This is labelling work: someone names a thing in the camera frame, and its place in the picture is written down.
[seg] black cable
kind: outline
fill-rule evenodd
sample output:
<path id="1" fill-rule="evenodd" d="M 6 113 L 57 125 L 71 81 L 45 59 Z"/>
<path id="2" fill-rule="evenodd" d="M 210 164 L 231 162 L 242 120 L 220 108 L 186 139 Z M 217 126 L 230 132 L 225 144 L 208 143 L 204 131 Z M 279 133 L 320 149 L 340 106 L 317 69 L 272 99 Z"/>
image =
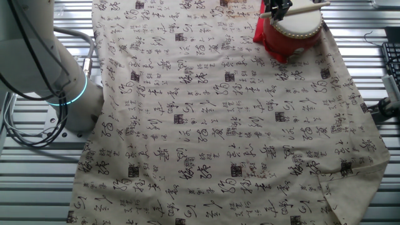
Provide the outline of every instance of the black cable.
<path id="1" fill-rule="evenodd" d="M 31 43 L 29 42 L 28 35 L 26 35 L 24 27 L 23 27 L 21 21 L 18 18 L 18 14 L 17 14 L 17 11 L 16 11 L 16 9 L 14 7 L 13 0 L 8 0 L 8 4 L 9 4 L 9 7 L 11 9 L 12 15 L 14 16 L 14 19 L 15 19 L 15 21 L 17 23 L 17 26 L 18 26 L 21 34 L 22 34 L 22 37 L 23 37 L 23 39 L 25 41 L 26 47 L 28 48 L 29 52 L 31 53 L 31 56 L 32 56 L 32 58 L 33 58 L 33 60 L 34 60 L 34 62 L 36 64 L 37 69 L 39 70 L 40 75 L 43 78 L 44 83 L 46 84 L 46 86 L 50 90 L 50 92 L 53 94 L 53 96 L 59 97 L 59 94 L 54 92 L 54 90 L 52 89 L 51 85 L 49 84 L 49 81 L 48 81 L 46 75 L 44 74 L 44 71 L 43 71 L 42 66 L 40 65 L 39 59 L 36 57 L 36 54 L 35 54 L 32 46 L 31 46 Z"/>
<path id="2" fill-rule="evenodd" d="M 376 45 L 376 46 L 379 46 L 379 47 L 381 47 L 380 45 L 378 45 L 378 44 L 375 44 L 375 43 L 372 43 L 371 41 L 367 41 L 367 35 L 368 34 L 372 34 L 373 33 L 373 31 L 371 31 L 371 32 L 369 32 L 369 33 L 366 33 L 366 34 L 364 34 L 364 40 L 367 42 L 367 43 L 369 43 L 369 44 L 373 44 L 373 45 Z"/>
<path id="3" fill-rule="evenodd" d="M 57 124 L 61 123 L 61 127 L 60 127 L 60 128 L 55 127 L 55 128 L 53 129 L 53 131 L 50 132 L 50 133 L 47 135 L 47 137 L 46 137 L 45 139 L 43 139 L 42 141 L 34 142 L 34 143 L 28 143 L 28 142 L 26 142 L 25 140 L 23 140 L 23 138 L 21 138 L 21 137 L 19 136 L 20 134 L 18 134 L 17 131 L 14 131 L 13 129 L 9 129 L 9 128 L 6 126 L 7 132 L 10 134 L 10 137 L 11 137 L 13 140 L 15 140 L 17 143 L 19 143 L 19 144 L 22 144 L 22 145 L 25 145 L 25 146 L 29 146 L 29 147 L 32 147 L 32 148 L 36 148 L 36 149 L 40 149 L 40 148 L 46 147 L 46 146 L 48 146 L 49 144 L 51 144 L 51 143 L 59 136 L 59 134 L 60 134 L 61 131 L 64 129 L 64 127 L 65 127 L 65 125 L 66 125 L 66 122 L 67 122 L 67 118 L 63 116 L 63 114 L 64 114 L 65 116 L 68 115 L 68 105 L 66 104 L 67 102 L 66 102 L 66 99 L 64 98 L 64 96 L 65 96 L 65 93 L 62 92 L 62 93 L 61 93 L 61 97 L 63 97 L 63 98 L 59 99 L 59 107 L 60 107 L 60 110 L 59 110 L 59 117 L 58 117 L 58 122 L 57 122 Z M 12 119 L 12 118 L 11 118 L 11 110 L 8 110 L 8 111 L 7 111 L 7 116 L 8 116 L 8 117 L 6 117 L 7 120 L 8 120 L 8 119 Z"/>
<path id="4" fill-rule="evenodd" d="M 21 96 L 21 97 L 23 97 L 23 98 L 26 98 L 26 99 L 28 99 L 28 100 L 32 100 L 32 101 L 46 101 L 46 100 L 49 100 L 49 99 L 51 99 L 51 98 L 54 97 L 53 95 L 46 96 L 46 97 L 39 97 L 39 98 L 27 96 L 26 94 L 22 93 L 21 91 L 18 91 L 17 89 L 15 89 L 10 83 L 8 83 L 7 80 L 6 80 L 6 78 L 4 78 L 4 76 L 1 74 L 1 72 L 0 72 L 0 80 L 1 80 L 1 82 L 3 82 L 4 85 L 6 85 L 6 87 L 7 87 L 8 89 L 10 89 L 12 92 L 14 92 L 14 93 L 16 93 L 17 95 L 19 95 L 19 96 Z"/>
<path id="5" fill-rule="evenodd" d="M 2 105 L 1 111 L 3 113 L 3 115 L 6 113 L 6 105 L 9 101 L 9 98 L 11 98 L 11 94 L 9 92 L 6 93 L 6 98 L 4 100 L 4 104 Z M 2 124 L 1 124 L 1 130 L 0 130 L 0 135 L 3 133 L 3 129 L 6 125 L 6 122 L 4 121 L 4 117 L 2 119 Z"/>
<path id="6" fill-rule="evenodd" d="M 382 98 L 381 100 L 379 100 L 379 102 L 377 103 L 377 108 L 379 109 L 379 112 L 384 116 L 384 117 L 386 117 L 386 118 L 391 118 L 392 116 L 393 116 L 393 112 L 389 115 L 389 114 L 387 114 L 386 113 L 386 111 L 383 109 L 383 107 L 384 106 L 386 106 L 386 105 L 384 105 L 383 104 L 383 102 L 385 101 L 385 99 L 387 99 L 386 97 L 385 98 Z"/>
<path id="7" fill-rule="evenodd" d="M 19 2 L 17 1 L 17 4 L 19 6 L 19 10 L 21 11 L 21 5 L 19 4 Z M 31 22 L 29 22 L 28 17 L 26 16 L 25 13 L 21 12 L 21 15 L 24 17 L 26 23 L 29 25 L 29 27 L 31 28 L 32 32 L 35 34 L 35 36 L 37 37 L 37 40 L 42 44 L 43 48 L 47 51 L 47 53 L 49 53 L 49 55 L 54 59 L 54 61 L 61 67 L 61 69 L 67 74 L 67 76 L 69 76 L 69 73 L 67 71 L 67 69 L 61 64 L 61 62 L 55 57 L 55 55 L 50 51 L 50 49 L 46 46 L 46 44 L 44 43 L 44 41 L 40 38 L 38 32 L 36 32 L 35 28 L 33 27 L 33 25 L 31 24 Z"/>
<path id="8" fill-rule="evenodd" d="M 2 110 L 3 110 L 3 113 L 6 113 L 5 112 L 5 110 L 6 110 L 6 107 L 7 107 L 7 105 L 8 105 L 8 102 L 11 100 L 11 98 L 12 98 L 12 94 L 10 93 L 10 92 L 7 92 L 6 93 L 6 100 L 4 101 L 4 105 L 3 105 L 3 107 L 2 107 Z M 21 142 L 21 140 L 20 139 L 17 139 L 17 138 L 15 138 L 15 137 L 13 137 L 13 136 L 11 136 L 11 138 L 13 138 L 17 143 L 19 143 L 19 144 L 24 144 L 23 142 Z M 48 154 L 48 152 L 44 152 L 44 151 L 42 151 L 41 149 L 39 149 L 39 148 L 43 148 L 43 147 L 46 147 L 46 146 L 40 146 L 40 147 L 34 147 L 34 151 L 35 151 L 35 153 L 37 153 L 37 154 L 43 154 L 43 155 L 47 155 L 47 156 L 49 156 L 50 158 L 54 158 L 54 159 L 58 159 L 58 160 L 65 160 L 65 161 L 71 161 L 71 162 L 76 162 L 76 161 L 78 161 L 77 159 L 75 159 L 75 158 L 73 158 L 73 157 L 66 157 L 66 156 L 58 156 L 58 155 L 55 155 L 55 154 Z"/>

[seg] red cloth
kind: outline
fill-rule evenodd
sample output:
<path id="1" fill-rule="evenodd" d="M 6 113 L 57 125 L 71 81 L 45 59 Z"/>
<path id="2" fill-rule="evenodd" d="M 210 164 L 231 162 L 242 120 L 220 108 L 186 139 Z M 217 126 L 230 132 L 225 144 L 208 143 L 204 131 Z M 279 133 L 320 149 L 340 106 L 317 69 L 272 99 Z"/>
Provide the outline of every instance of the red cloth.
<path id="1" fill-rule="evenodd" d="M 264 1 L 261 1 L 260 13 L 264 13 L 264 10 L 265 10 Z M 252 41 L 255 43 L 262 42 L 264 44 L 265 50 L 278 62 L 288 63 L 288 59 L 285 56 L 272 51 L 267 45 L 266 39 L 264 38 L 264 19 L 258 18 L 256 33 L 254 34 L 254 38 L 252 39 Z"/>

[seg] black keyboard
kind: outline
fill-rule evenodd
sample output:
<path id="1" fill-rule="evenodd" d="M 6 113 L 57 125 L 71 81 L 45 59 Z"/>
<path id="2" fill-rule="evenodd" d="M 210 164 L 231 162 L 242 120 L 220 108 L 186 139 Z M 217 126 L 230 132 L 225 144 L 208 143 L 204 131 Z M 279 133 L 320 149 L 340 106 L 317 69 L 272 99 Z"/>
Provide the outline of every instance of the black keyboard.
<path id="1" fill-rule="evenodd" d="M 382 52 L 385 63 L 396 56 L 400 57 L 400 43 L 383 43 Z M 389 63 L 389 70 L 387 70 L 387 73 L 394 77 L 397 85 L 400 84 L 400 58 Z"/>

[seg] drum head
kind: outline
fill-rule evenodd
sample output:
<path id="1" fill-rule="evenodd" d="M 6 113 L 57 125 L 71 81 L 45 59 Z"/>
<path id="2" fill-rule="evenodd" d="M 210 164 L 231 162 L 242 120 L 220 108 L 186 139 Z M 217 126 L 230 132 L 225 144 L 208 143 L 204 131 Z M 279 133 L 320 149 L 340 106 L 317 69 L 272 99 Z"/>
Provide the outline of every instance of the drum head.
<path id="1" fill-rule="evenodd" d="M 289 10 L 313 4 L 310 0 L 291 0 L 293 5 Z M 322 16 L 320 10 L 304 12 L 292 16 L 284 16 L 278 21 L 275 28 L 291 38 L 309 38 L 321 28 Z"/>

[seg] cloth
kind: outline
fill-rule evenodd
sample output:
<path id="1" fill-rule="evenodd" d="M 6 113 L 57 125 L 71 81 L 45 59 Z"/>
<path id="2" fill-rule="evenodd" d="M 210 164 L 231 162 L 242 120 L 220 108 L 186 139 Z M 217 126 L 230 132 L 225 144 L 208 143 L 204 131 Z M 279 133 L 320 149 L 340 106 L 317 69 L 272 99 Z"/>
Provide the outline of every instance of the cloth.
<path id="1" fill-rule="evenodd" d="M 105 102 L 69 224 L 358 224 L 389 152 L 327 27 L 294 64 L 258 0 L 94 0 Z"/>

